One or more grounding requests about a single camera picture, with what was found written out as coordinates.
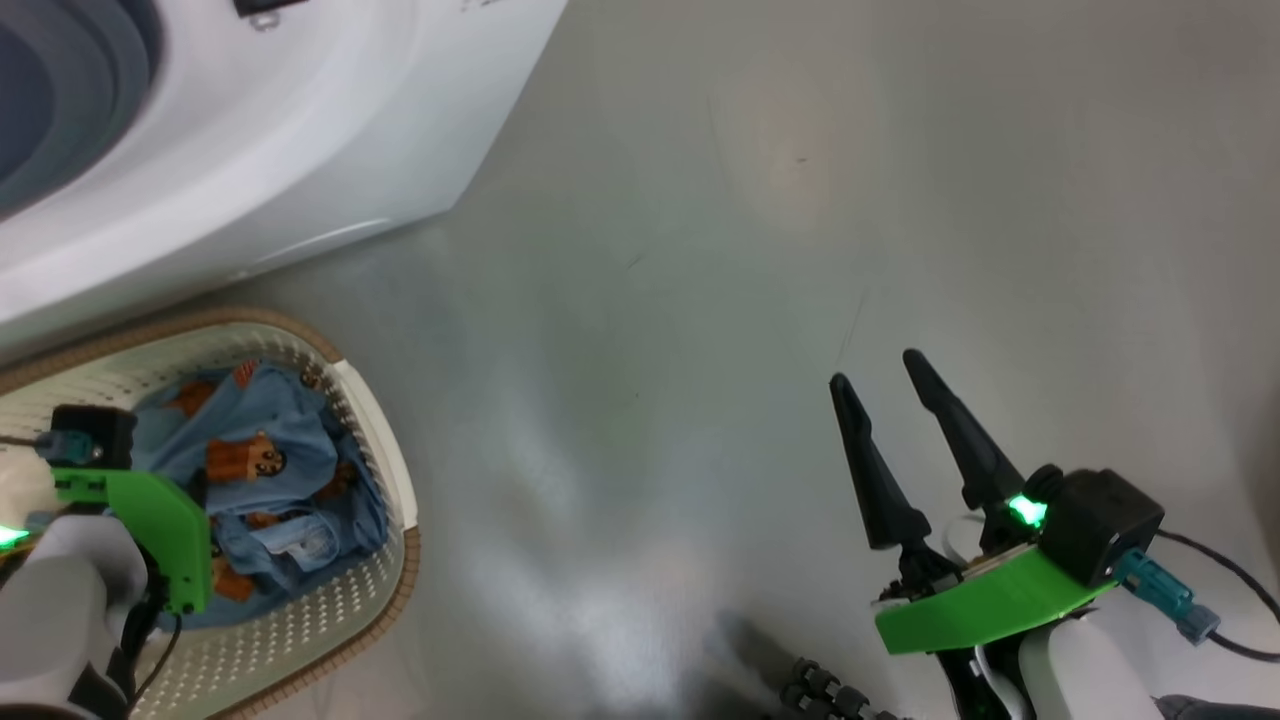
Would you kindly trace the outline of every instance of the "washing machine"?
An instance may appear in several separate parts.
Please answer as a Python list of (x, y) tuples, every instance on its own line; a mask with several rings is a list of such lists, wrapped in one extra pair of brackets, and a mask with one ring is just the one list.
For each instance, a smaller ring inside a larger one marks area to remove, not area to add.
[(449, 209), (566, 0), (5, 0), (0, 360)]

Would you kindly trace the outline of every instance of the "laundry basket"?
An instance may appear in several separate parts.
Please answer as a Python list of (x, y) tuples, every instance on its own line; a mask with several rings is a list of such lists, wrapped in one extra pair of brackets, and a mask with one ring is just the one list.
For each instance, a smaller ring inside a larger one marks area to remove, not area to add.
[[(419, 562), (417, 502), (390, 427), (369, 386), (311, 328), (261, 310), (216, 310), (90, 342), (0, 375), (0, 434), (33, 437), (63, 404), (132, 409), (201, 369), (266, 357), (319, 375), (360, 442), (387, 501), (381, 550), (270, 615), (183, 633), (134, 717), (248, 717), (372, 644), (404, 610)], [(154, 641), (163, 647), (166, 638)], [(155, 656), (140, 660), (141, 682)]]

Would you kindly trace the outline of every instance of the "blue connector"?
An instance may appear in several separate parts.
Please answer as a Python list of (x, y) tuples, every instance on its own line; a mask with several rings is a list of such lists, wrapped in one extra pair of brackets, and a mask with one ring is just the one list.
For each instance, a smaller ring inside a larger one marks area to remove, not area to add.
[(1138, 600), (1164, 612), (1192, 644), (1204, 642), (1204, 638), (1221, 623), (1212, 610), (1193, 602), (1196, 594), (1190, 588), (1138, 548), (1120, 557), (1112, 577)]
[(36, 448), (36, 455), (54, 462), (88, 465), (102, 456), (102, 450), (93, 445), (93, 438), (79, 430), (40, 433), (32, 446)]

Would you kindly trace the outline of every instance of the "gray floor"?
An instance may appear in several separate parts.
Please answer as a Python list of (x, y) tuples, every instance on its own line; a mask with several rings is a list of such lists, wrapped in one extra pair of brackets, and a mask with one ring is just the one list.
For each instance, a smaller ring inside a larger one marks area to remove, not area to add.
[[(1024, 470), (1116, 468), (1274, 587), (1277, 179), (1275, 3), (571, 3), (452, 213), (204, 301), (329, 334), (422, 507), (396, 637), (269, 716), (733, 717), (764, 693), (733, 648), (781, 653), (750, 633), (950, 716), (876, 637), (895, 559), (826, 389), (941, 529), (908, 346)], [(1151, 692), (1280, 705), (1272, 669), (1102, 615)]]

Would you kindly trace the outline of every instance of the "black cable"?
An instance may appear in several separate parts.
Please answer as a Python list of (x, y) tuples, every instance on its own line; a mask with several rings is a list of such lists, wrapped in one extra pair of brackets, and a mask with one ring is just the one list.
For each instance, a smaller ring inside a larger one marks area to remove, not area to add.
[[(1258, 596), (1258, 600), (1262, 601), (1262, 605), (1266, 605), (1267, 610), (1270, 610), (1271, 614), (1275, 615), (1276, 623), (1280, 623), (1280, 602), (1276, 602), (1276, 598), (1270, 592), (1267, 592), (1267, 588), (1262, 587), (1262, 583), (1254, 579), (1253, 575), (1251, 575), (1244, 568), (1236, 565), (1234, 560), (1213, 550), (1212, 547), (1193, 541), (1187, 536), (1170, 533), (1169, 530), (1156, 530), (1156, 534), (1165, 539), (1171, 539), (1174, 542), (1185, 544), (1192, 550), (1199, 551), (1204, 553), (1213, 562), (1217, 562), (1222, 568), (1226, 568), (1228, 570), (1235, 573), (1235, 575), (1242, 580), (1244, 580), (1244, 584), (1249, 585), (1249, 589), (1252, 589)], [(1242, 657), (1248, 657), (1249, 660), (1257, 660), (1260, 662), (1280, 662), (1280, 652), (1266, 652), (1262, 650), (1245, 647), (1238, 642), (1224, 638), (1222, 635), (1217, 634), (1217, 630), (1212, 630), (1208, 634), (1208, 639), (1213, 641), (1213, 643), (1221, 647), (1222, 650), (1231, 651)]]
[(142, 693), (147, 692), (147, 688), (151, 687), (151, 682), (155, 680), (156, 675), (160, 674), (160, 669), (164, 667), (165, 661), (169, 660), (169, 655), (173, 653), (173, 647), (178, 644), (178, 635), (180, 634), (182, 634), (182, 615), (175, 614), (173, 616), (173, 635), (169, 637), (169, 646), (164, 648), (164, 655), (160, 656), (160, 661), (156, 662), (156, 666), (151, 669), (151, 674), (147, 675), (147, 679), (142, 680), (142, 684), (138, 685), (138, 692), (133, 693), (133, 702), (129, 703), (129, 712), (132, 712), (133, 708), (137, 707), (138, 701), (142, 700)]

